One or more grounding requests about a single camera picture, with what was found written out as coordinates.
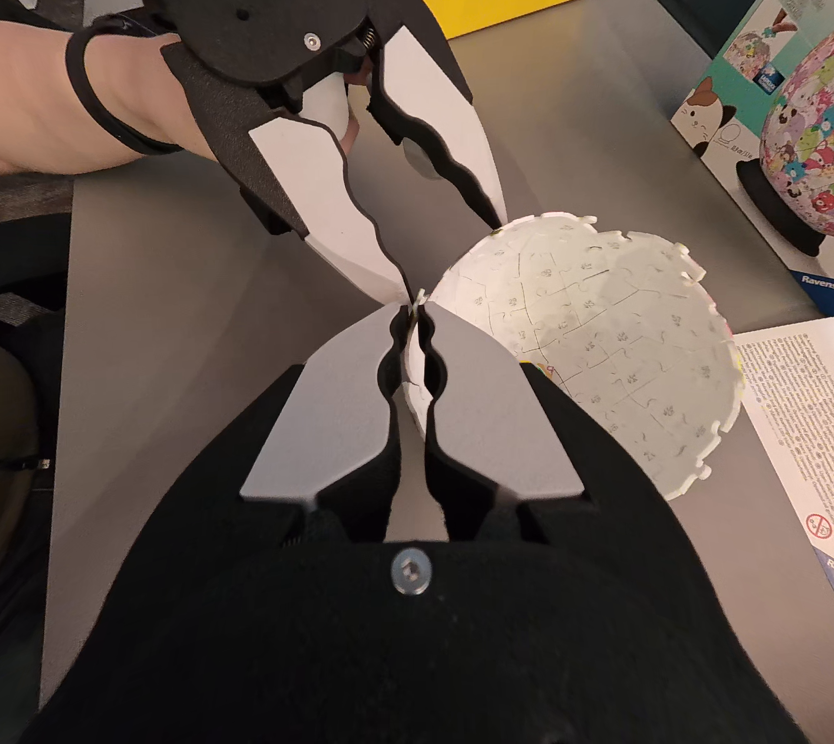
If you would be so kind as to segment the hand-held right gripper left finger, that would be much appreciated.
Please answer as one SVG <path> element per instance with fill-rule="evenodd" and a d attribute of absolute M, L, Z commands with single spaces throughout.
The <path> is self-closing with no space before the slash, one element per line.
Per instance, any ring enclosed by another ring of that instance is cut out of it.
<path fill-rule="evenodd" d="M 393 397 L 408 332 L 408 305 L 387 304 L 313 353 L 240 496 L 314 509 L 326 490 L 392 453 L 399 444 Z"/>

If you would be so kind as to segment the white instruction leaflet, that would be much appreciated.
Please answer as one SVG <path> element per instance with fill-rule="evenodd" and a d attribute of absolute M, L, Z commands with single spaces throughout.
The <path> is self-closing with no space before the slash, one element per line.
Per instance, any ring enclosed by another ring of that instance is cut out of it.
<path fill-rule="evenodd" d="M 743 405 L 833 584 L 833 319 L 735 336 Z"/>

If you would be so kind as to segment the person's left hand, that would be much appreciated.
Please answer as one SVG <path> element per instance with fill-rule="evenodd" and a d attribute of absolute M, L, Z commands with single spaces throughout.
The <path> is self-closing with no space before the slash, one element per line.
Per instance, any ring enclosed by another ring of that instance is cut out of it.
<path fill-rule="evenodd" d="M 360 133 L 360 123 L 356 118 L 353 107 L 349 100 L 350 89 L 356 87 L 363 87 L 367 82 L 367 73 L 348 74 L 344 78 L 344 94 L 348 110 L 348 124 L 344 136 L 340 140 L 342 150 L 348 155 L 354 146 L 355 141 Z"/>

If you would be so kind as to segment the person's left forearm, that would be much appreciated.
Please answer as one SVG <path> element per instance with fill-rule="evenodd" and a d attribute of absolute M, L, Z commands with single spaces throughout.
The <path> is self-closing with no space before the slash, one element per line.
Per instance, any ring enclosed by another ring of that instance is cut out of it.
<path fill-rule="evenodd" d="M 68 33 L 1 25 L 2 174 L 80 175 L 128 164 L 139 153 L 89 114 L 70 84 Z M 115 118 L 146 137 L 214 160 L 161 50 L 179 38 L 103 35 L 85 52 L 89 82 Z"/>

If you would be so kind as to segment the black wrist band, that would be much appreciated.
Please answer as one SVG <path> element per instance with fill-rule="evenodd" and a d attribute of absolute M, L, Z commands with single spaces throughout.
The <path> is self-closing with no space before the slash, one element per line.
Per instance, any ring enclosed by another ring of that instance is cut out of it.
<path fill-rule="evenodd" d="M 85 54 L 89 43 L 103 35 L 153 38 L 156 33 L 124 13 L 99 16 L 92 23 L 73 33 L 67 42 L 65 65 L 69 83 L 90 117 L 109 135 L 142 156 L 172 155 L 182 150 L 179 145 L 165 143 L 139 133 L 114 116 L 99 100 L 89 81 Z"/>

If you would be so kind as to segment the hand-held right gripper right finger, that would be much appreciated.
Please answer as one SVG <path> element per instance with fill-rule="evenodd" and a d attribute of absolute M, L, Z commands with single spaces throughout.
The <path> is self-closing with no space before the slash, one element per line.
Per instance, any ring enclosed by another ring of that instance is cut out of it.
<path fill-rule="evenodd" d="M 500 499 L 578 497 L 583 483 L 516 357 L 435 302 L 419 308 L 427 437 Z"/>

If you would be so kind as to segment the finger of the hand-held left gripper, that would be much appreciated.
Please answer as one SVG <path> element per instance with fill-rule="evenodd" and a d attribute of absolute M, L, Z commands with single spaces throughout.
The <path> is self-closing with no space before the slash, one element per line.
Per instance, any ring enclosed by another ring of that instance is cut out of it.
<path fill-rule="evenodd" d="M 330 128 L 276 117 L 249 136 L 304 224 L 306 244 L 380 304 L 410 304 L 401 268 L 381 245 L 375 222 L 354 201 L 347 160 Z"/>
<path fill-rule="evenodd" d="M 494 156 L 473 104 L 406 26 L 378 52 L 369 111 L 396 145 L 417 145 L 490 229 L 508 223 Z"/>

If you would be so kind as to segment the colourful puzzle ball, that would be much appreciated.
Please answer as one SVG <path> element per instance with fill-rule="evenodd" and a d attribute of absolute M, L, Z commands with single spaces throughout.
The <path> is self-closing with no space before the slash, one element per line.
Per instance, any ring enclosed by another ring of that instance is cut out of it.
<path fill-rule="evenodd" d="M 739 355 L 686 247 L 599 232 L 595 222 L 566 212 L 517 218 L 417 302 L 536 365 L 669 501 L 712 472 L 706 460 L 741 408 Z"/>

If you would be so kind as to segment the puzzle ball cardboard box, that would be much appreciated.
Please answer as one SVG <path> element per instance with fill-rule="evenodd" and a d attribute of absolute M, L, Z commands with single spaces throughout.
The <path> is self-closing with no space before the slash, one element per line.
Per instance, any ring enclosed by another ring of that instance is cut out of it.
<path fill-rule="evenodd" d="M 672 125 L 833 315 L 833 0 L 755 0 Z"/>

